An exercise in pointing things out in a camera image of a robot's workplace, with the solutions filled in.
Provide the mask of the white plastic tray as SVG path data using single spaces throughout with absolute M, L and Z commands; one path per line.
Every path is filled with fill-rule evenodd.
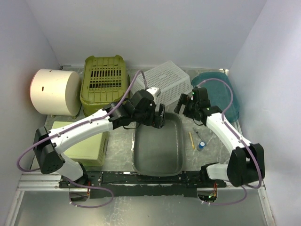
M 172 61 L 167 61 L 144 72 L 148 87 L 160 88 L 157 107 L 169 105 L 180 98 L 181 94 L 192 91 L 190 77 Z

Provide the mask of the grey plastic tub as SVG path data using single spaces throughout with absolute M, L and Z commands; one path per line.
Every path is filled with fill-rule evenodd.
M 133 136 L 133 168 L 140 175 L 169 177 L 181 173 L 184 166 L 182 120 L 165 113 L 165 125 L 156 129 L 139 126 Z

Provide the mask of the translucent blue plastic container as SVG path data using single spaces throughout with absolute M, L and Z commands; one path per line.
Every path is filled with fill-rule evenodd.
M 207 89 L 211 106 L 218 106 L 221 110 L 224 110 L 231 101 L 230 90 L 223 82 L 231 88 L 233 100 L 231 106 L 225 112 L 225 117 L 230 123 L 234 123 L 239 118 L 239 102 L 228 76 L 222 72 L 205 72 L 193 78 L 191 85 L 196 87 L 201 82 L 208 79 L 212 80 L 202 83 L 201 87 Z

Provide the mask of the olive green plastic tub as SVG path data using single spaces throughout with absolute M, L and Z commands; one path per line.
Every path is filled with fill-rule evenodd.
M 80 101 L 85 116 L 118 102 L 130 84 L 123 57 L 90 56 L 85 60 Z

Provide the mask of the pale yellow perforated basket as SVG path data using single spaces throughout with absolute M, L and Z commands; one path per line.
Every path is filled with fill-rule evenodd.
M 51 143 L 55 150 L 66 158 L 81 162 L 84 166 L 102 166 L 111 124 L 104 120 L 99 122 L 79 121 L 50 130 Z

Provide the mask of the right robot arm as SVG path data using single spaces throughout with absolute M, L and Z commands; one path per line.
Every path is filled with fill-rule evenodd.
M 183 115 L 208 127 L 225 145 L 230 153 L 227 164 L 210 163 L 202 166 L 199 180 L 202 186 L 210 187 L 216 179 L 230 182 L 233 186 L 249 186 L 261 183 L 265 177 L 264 149 L 243 137 L 225 118 L 222 110 L 212 106 L 206 88 L 194 88 L 192 95 L 181 94 L 174 109 L 183 109 Z

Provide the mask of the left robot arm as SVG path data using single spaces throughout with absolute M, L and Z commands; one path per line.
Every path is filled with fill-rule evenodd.
M 94 135 L 109 132 L 135 122 L 140 125 L 161 128 L 165 124 L 165 105 L 156 110 L 160 89 L 142 89 L 123 103 L 113 102 L 96 113 L 75 123 L 47 130 L 37 129 L 33 150 L 40 171 L 43 174 L 56 172 L 71 181 L 77 188 L 87 185 L 88 176 L 84 166 L 65 155 L 65 151 L 75 144 Z

